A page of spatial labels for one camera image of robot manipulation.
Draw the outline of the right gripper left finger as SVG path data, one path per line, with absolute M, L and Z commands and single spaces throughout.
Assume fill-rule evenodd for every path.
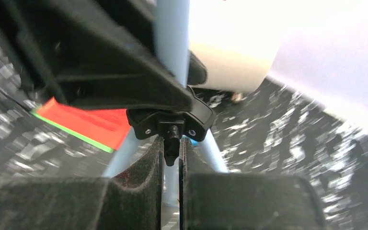
M 159 230 L 163 141 L 109 177 L 0 178 L 0 230 Z

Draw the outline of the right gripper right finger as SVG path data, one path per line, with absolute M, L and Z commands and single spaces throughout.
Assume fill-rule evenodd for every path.
M 327 229 L 320 200 L 302 177 L 215 172 L 187 138 L 179 165 L 182 230 Z

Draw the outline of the red sheet music page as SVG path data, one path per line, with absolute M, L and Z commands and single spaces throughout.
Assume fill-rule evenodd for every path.
M 54 98 L 33 115 L 109 153 L 119 149 L 130 130 L 125 109 L 87 111 L 60 104 Z

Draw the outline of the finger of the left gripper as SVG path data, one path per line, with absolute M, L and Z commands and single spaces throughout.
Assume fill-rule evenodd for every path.
M 81 109 L 189 111 L 188 92 L 94 0 L 0 0 L 0 46 L 28 92 Z
M 207 68 L 201 60 L 190 52 L 189 70 L 188 70 L 188 85 L 201 85 L 207 81 Z

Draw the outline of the light blue music stand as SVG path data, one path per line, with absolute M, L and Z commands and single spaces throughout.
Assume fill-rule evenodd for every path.
M 188 23 L 190 1 L 155 0 L 155 2 L 157 5 L 154 24 L 156 56 L 165 68 L 175 76 L 175 80 L 179 84 L 178 89 L 173 89 L 171 90 L 172 92 L 164 92 L 160 95 L 163 96 L 163 99 L 172 99 L 172 102 L 168 102 L 168 105 L 173 106 L 183 102 L 182 99 L 179 99 L 173 93 L 188 92 L 186 87 L 189 67 Z M 103 176 L 116 176 L 128 168 L 140 144 L 141 141 L 136 138 L 134 130 L 131 128 L 121 147 L 109 162 Z M 212 166 L 212 169 L 222 173 L 228 172 L 228 168 L 210 129 L 207 130 L 206 137 L 199 146 L 206 162 Z M 178 160 L 175 160 L 173 166 L 165 164 L 164 166 L 167 190 L 163 194 L 163 202 L 170 206 L 178 207 Z

